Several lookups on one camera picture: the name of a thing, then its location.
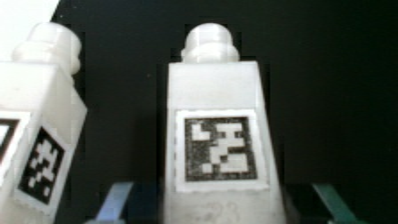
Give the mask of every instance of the printed pattern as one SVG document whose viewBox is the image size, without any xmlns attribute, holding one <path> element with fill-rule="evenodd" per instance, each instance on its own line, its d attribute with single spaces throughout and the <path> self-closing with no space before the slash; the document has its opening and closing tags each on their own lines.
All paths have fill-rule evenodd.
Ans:
<svg viewBox="0 0 398 224">
<path fill-rule="evenodd" d="M 44 204 L 51 199 L 62 158 L 63 149 L 40 128 L 17 188 Z"/>
<path fill-rule="evenodd" d="M 17 122 L 19 121 L 14 119 L 0 119 L 0 164 L 1 164 L 1 158 L 7 151 L 12 135 L 14 135 Z"/>
<path fill-rule="evenodd" d="M 186 181 L 257 178 L 248 118 L 184 119 Z"/>
</svg>

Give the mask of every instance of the rounded knob top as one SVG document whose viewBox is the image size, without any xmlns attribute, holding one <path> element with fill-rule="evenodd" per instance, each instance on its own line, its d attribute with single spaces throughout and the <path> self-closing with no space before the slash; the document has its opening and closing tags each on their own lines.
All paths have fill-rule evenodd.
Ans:
<svg viewBox="0 0 398 224">
<path fill-rule="evenodd" d="M 182 62 L 188 63 L 238 61 L 230 33 L 222 25 L 206 23 L 193 28 L 186 36 L 181 55 Z"/>
<path fill-rule="evenodd" d="M 70 30 L 54 23 L 40 23 L 31 29 L 26 42 L 15 47 L 12 59 L 54 63 L 63 72 L 74 74 L 79 69 L 79 50 L 81 43 Z"/>
</svg>

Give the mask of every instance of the black border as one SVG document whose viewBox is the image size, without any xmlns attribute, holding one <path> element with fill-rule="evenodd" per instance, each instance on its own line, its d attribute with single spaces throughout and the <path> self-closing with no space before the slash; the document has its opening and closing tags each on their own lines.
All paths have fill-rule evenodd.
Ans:
<svg viewBox="0 0 398 224">
<path fill-rule="evenodd" d="M 3 155 L 7 153 L 10 140 L 12 140 L 12 137 L 14 137 L 17 124 L 19 124 L 19 119 L 0 118 L 0 125 L 8 126 L 8 131 L 7 131 L 7 135 L 5 135 L 5 138 L 3 138 L 3 142 L 0 143 L 0 164 L 1 164 L 1 160 L 3 160 Z"/>
</svg>

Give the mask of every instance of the white plastic piece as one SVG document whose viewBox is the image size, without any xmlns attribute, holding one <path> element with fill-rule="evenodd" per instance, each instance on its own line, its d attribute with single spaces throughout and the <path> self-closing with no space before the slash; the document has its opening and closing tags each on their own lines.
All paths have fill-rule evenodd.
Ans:
<svg viewBox="0 0 398 224">
<path fill-rule="evenodd" d="M 86 113 L 70 79 L 78 53 L 74 34 L 47 23 L 15 49 L 15 61 L 0 62 L 1 224 L 53 223 Z"/>
<path fill-rule="evenodd" d="M 257 63 L 225 49 L 204 24 L 168 65 L 165 224 L 285 223 Z"/>
<path fill-rule="evenodd" d="M 79 69 L 79 49 L 79 40 L 70 30 L 54 23 L 40 23 L 14 50 L 12 61 L 58 64 L 63 73 L 74 74 Z"/>
<path fill-rule="evenodd" d="M 0 0 L 0 61 L 10 61 L 15 45 L 37 23 L 49 22 L 58 0 Z"/>
<path fill-rule="evenodd" d="M 239 55 L 232 46 L 230 33 L 223 26 L 206 23 L 195 27 L 186 37 L 181 55 L 186 63 L 238 61 Z"/>
</svg>

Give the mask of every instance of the white block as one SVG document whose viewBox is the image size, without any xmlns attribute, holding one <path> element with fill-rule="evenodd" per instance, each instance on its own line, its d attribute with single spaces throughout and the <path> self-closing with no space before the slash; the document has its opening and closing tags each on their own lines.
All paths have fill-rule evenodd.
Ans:
<svg viewBox="0 0 398 224">
<path fill-rule="evenodd" d="M 216 26 L 195 28 L 168 66 L 163 222 L 284 224 L 257 64 L 236 61 Z"/>
<path fill-rule="evenodd" d="M 47 27 L 60 35 L 69 32 L 54 24 Z M 51 46 L 35 41 L 35 46 Z M 7 144 L 0 142 L 0 223 L 49 224 L 86 108 L 63 72 L 76 64 L 56 64 L 62 57 L 37 58 L 44 54 L 24 47 L 17 62 L 0 62 L 0 126 L 8 126 Z"/>
</svg>

